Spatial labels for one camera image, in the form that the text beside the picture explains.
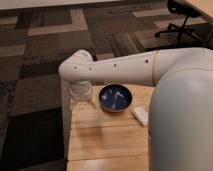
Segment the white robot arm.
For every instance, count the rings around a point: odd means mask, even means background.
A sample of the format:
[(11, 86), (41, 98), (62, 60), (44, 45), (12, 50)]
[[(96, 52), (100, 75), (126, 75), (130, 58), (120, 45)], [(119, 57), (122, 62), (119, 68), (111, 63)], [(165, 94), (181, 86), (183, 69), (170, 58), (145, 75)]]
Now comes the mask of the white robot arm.
[(213, 50), (161, 49), (95, 61), (78, 50), (58, 69), (75, 100), (93, 81), (148, 86), (150, 171), (213, 171)]

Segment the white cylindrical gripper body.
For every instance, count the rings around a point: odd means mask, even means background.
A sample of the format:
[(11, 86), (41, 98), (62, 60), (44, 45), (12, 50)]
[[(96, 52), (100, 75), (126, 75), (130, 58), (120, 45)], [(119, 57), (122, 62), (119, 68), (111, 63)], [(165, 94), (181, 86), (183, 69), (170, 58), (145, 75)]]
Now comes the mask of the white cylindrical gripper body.
[(93, 95), (92, 85), (89, 81), (71, 83), (70, 94), (76, 101), (88, 101)]

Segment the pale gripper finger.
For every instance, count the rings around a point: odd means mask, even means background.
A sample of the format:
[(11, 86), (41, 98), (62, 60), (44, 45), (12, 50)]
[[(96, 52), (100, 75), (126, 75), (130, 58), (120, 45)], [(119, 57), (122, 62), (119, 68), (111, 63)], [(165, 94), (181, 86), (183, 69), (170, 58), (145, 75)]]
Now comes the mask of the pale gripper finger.
[(96, 102), (95, 102), (95, 100), (91, 99), (91, 100), (89, 100), (87, 103), (88, 103), (90, 106), (92, 106), (94, 109), (97, 108), (97, 107), (96, 107)]

